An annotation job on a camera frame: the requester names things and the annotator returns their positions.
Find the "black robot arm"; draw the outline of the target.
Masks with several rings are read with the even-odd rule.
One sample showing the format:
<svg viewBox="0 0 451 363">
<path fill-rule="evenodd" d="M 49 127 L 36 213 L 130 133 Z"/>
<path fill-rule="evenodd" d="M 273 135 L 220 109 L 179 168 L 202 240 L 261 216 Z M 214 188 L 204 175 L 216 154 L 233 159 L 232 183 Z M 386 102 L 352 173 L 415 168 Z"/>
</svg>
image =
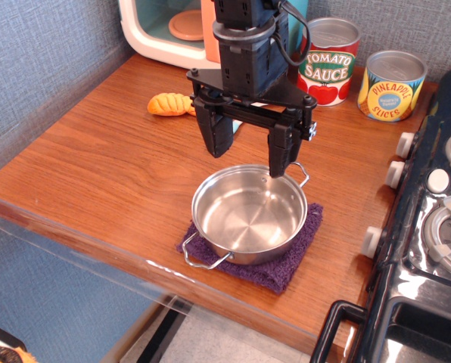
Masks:
<svg viewBox="0 0 451 363">
<path fill-rule="evenodd" d="M 299 89 L 288 71 L 289 18 L 308 33 L 306 18 L 288 1 L 216 1 L 213 35 L 219 43 L 218 70 L 192 68 L 192 105 L 207 150 L 221 157 L 233 143 L 233 120 L 268 129 L 269 174 L 284 175 L 302 141 L 314 136 L 316 99 Z"/>
</svg>

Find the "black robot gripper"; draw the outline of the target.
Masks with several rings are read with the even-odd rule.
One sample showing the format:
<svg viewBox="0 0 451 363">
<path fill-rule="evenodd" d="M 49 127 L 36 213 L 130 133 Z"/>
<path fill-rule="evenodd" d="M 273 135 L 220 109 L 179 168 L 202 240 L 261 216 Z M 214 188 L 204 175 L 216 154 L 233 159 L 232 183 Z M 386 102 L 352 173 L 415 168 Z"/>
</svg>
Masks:
<svg viewBox="0 0 451 363">
<path fill-rule="evenodd" d="M 214 23 L 220 67 L 193 68 L 192 100 L 208 152 L 221 157 L 233 143 L 232 120 L 269 130 L 269 174 L 279 178 L 295 162 L 301 142 L 316 133 L 312 111 L 316 99 L 288 78 L 294 64 L 288 53 L 285 21 L 268 21 L 252 29 Z M 254 107 L 260 102 L 265 107 Z"/>
</svg>

